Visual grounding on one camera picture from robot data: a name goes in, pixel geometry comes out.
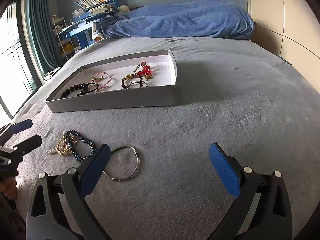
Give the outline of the left hand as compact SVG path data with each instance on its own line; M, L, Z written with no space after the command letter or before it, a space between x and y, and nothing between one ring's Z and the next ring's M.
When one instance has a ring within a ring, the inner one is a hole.
M17 182L15 177L8 177L1 179L0 192L3 193L8 199L17 198Z

